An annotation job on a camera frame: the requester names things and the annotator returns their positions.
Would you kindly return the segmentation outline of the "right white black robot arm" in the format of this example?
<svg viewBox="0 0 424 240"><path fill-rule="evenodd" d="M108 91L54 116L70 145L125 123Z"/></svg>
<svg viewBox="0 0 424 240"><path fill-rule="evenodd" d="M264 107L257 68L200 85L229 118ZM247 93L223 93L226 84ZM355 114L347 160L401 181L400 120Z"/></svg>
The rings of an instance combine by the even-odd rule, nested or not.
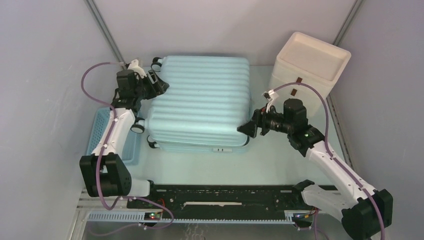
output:
<svg viewBox="0 0 424 240"><path fill-rule="evenodd" d="M377 190L339 159L325 136L309 124L301 100L286 100L282 113L269 104L256 109L237 131L255 138L258 129L262 136L269 131L286 134L290 145L314 163L339 192L336 195L311 180L304 180L292 189L290 201L295 208L311 206L324 211L340 221L353 240L367 240L377 233L385 238L385 229L393 221L393 196L386 189Z"/></svg>

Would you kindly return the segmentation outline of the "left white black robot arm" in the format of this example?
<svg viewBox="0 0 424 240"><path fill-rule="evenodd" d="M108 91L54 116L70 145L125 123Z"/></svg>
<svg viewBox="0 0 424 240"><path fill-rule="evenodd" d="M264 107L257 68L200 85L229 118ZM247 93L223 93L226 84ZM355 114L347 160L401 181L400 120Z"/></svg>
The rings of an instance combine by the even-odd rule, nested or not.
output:
<svg viewBox="0 0 424 240"><path fill-rule="evenodd" d="M116 80L106 129L91 154L81 157L80 170L90 197L135 196L145 208L153 208L158 194L150 190L152 181L133 178L122 155L128 134L145 131L144 118L138 116L141 101L164 94L169 84L153 69L144 76L135 68L121 70Z"/></svg>

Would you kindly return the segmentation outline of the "light blue ribbed suitcase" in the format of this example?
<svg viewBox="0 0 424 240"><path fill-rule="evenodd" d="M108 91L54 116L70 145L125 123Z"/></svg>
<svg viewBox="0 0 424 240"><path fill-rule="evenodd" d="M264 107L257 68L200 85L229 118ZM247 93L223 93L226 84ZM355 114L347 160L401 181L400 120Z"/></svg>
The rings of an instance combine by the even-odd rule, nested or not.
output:
<svg viewBox="0 0 424 240"><path fill-rule="evenodd" d="M237 130L252 109L246 58L169 55L155 58L150 68L168 84L144 118L150 148L235 153L249 143Z"/></svg>

